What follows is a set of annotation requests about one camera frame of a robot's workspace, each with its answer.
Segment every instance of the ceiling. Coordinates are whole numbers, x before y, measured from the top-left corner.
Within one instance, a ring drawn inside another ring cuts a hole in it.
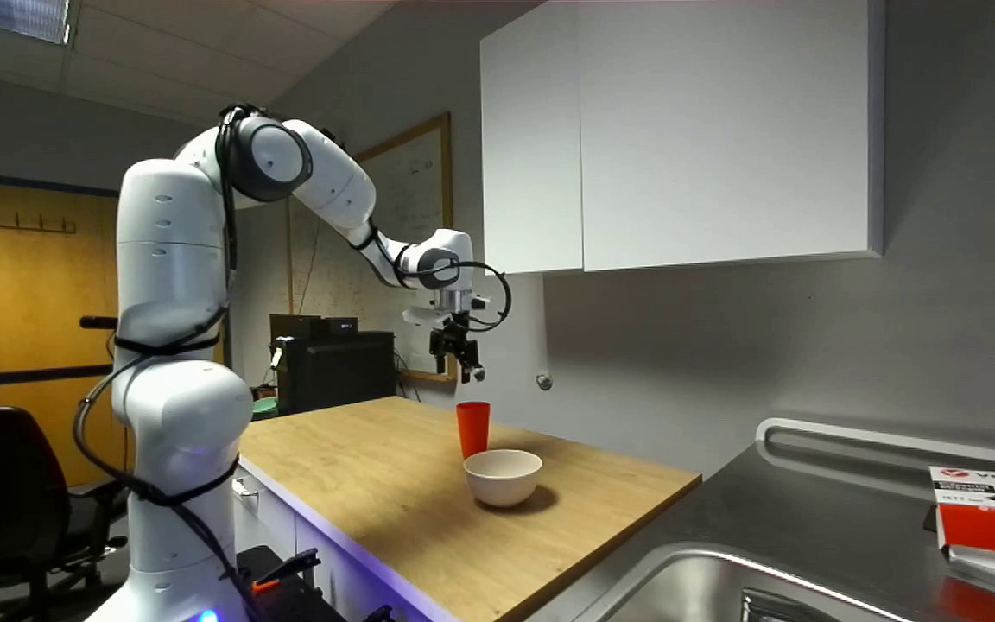
[[[73,43],[0,33],[0,79],[203,124],[268,102],[394,0],[77,0]]]

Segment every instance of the white bowl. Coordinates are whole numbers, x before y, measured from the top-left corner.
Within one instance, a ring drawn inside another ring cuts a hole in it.
[[[480,505],[511,507],[531,497],[542,460],[526,449],[487,449],[463,460],[463,474]]]

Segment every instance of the floor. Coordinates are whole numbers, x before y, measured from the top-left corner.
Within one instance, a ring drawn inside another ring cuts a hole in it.
[[[86,602],[77,602],[77,604],[61,604],[52,613],[52,622],[82,622],[98,604],[104,604],[119,583],[126,581],[129,574],[129,560],[126,560],[126,550],[109,550],[108,560],[101,562],[101,576],[104,576],[104,591],[86,598]],[[29,586],[0,586],[0,602],[2,598],[25,598]]]

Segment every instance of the gray wall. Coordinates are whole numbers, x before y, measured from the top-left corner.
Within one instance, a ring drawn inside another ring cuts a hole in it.
[[[501,19],[400,8],[286,102],[357,140],[454,107],[478,230],[474,38]],[[889,4],[883,71],[883,260],[523,276],[492,381],[459,395],[699,471],[768,414],[995,431],[995,0]]]
[[[198,128],[0,83],[0,177],[119,191],[120,174],[169,154]]]

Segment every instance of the desk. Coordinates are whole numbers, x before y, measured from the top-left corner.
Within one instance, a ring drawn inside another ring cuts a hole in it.
[[[466,622],[526,617],[699,482],[689,471],[501,425],[501,410],[492,447],[542,455],[527,505],[480,507],[454,410],[400,396],[256,421],[243,465],[418,617]]]

